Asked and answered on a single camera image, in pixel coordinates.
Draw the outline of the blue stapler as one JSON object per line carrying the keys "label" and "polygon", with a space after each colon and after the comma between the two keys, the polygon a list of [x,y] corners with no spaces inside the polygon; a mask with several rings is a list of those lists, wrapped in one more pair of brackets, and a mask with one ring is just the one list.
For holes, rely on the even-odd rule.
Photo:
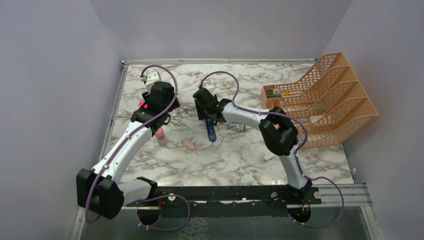
{"label": "blue stapler", "polygon": [[205,126],[209,141],[212,143],[215,142],[217,140],[217,134],[215,131],[214,121],[212,119],[206,119]]}

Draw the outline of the staple box tray with staples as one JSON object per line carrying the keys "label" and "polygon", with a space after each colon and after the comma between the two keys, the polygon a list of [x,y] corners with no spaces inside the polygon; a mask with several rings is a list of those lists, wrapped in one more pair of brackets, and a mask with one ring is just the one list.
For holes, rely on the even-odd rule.
{"label": "staple box tray with staples", "polygon": [[230,122],[228,124],[228,129],[236,132],[245,132],[246,126],[238,122]]}

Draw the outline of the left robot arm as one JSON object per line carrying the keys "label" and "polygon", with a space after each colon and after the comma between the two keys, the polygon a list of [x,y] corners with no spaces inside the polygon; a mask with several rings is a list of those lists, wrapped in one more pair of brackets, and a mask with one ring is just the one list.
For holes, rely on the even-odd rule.
{"label": "left robot arm", "polygon": [[121,183],[124,172],[142,146],[165,125],[169,113],[178,108],[178,87],[157,81],[143,93],[144,104],[131,116],[130,122],[115,146],[91,169],[81,169],[76,176],[77,204],[86,213],[113,219],[121,208],[135,201],[152,205],[157,200],[157,183],[137,177]]}

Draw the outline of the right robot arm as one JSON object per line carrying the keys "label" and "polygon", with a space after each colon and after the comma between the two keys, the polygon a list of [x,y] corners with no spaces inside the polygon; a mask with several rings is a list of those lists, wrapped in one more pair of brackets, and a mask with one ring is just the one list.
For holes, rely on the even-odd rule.
{"label": "right robot arm", "polygon": [[293,118],[287,116],[282,108],[272,110],[244,108],[223,98],[218,100],[205,87],[193,94],[197,115],[200,120],[238,123],[261,132],[267,149],[278,156],[287,176],[289,199],[300,204],[309,196],[312,181],[305,176],[297,156],[298,129]]}

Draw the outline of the pink flat plastic bar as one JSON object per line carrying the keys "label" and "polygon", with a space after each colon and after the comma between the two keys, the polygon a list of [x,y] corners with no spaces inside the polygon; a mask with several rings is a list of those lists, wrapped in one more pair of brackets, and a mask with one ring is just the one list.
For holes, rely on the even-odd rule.
{"label": "pink flat plastic bar", "polygon": [[146,109],[148,107],[148,104],[146,102],[144,102],[144,101],[140,101],[138,105],[139,105],[140,108],[145,108]]}

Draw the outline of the pink eraser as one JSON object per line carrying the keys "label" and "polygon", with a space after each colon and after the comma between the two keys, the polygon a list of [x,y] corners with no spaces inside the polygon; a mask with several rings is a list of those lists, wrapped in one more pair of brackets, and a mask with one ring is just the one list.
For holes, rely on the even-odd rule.
{"label": "pink eraser", "polygon": [[189,140],[184,140],[183,141],[183,144],[184,144],[184,146],[186,147],[186,148],[188,148],[190,151],[195,151],[196,150],[196,147],[195,147],[195,145],[193,144],[193,143],[191,143]]}

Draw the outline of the pink capped small bottle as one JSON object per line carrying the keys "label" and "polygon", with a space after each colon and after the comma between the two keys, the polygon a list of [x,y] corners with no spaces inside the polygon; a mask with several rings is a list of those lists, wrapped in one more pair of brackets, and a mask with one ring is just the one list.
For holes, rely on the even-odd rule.
{"label": "pink capped small bottle", "polygon": [[167,136],[166,136],[166,134],[164,133],[164,130],[163,130],[162,128],[159,128],[159,129],[155,132],[154,136],[155,136],[155,138],[156,138],[157,143],[158,143],[160,146],[164,146],[164,145],[166,145],[166,144],[167,144],[168,139],[167,139]]}

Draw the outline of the black piano keyboard ruler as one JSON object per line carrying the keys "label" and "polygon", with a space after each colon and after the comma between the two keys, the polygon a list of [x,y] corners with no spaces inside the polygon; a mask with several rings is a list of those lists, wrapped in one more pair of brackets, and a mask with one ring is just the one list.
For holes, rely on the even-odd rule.
{"label": "black piano keyboard ruler", "polygon": [[274,88],[269,88],[269,89],[266,90],[266,97],[269,98],[269,99],[281,98],[282,96],[283,96],[283,94],[281,92],[278,92]]}

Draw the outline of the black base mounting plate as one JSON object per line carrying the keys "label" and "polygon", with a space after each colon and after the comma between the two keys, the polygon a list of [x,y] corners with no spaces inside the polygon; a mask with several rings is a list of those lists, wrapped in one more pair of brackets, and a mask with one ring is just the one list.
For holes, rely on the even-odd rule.
{"label": "black base mounting plate", "polygon": [[287,185],[254,186],[159,186],[154,196],[161,200],[136,200],[125,208],[162,218],[191,217],[288,217],[289,209],[321,204],[319,190],[312,187],[304,197],[292,193]]}

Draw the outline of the peach plastic desk organizer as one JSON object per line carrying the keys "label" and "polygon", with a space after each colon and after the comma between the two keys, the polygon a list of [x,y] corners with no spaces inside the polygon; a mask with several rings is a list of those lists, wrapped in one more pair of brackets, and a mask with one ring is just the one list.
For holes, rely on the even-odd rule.
{"label": "peach plastic desk organizer", "polygon": [[[267,98],[267,89],[290,96]],[[378,112],[348,60],[341,52],[327,53],[296,82],[263,85],[261,104],[280,107],[308,132],[305,149],[340,145],[378,116]]]}

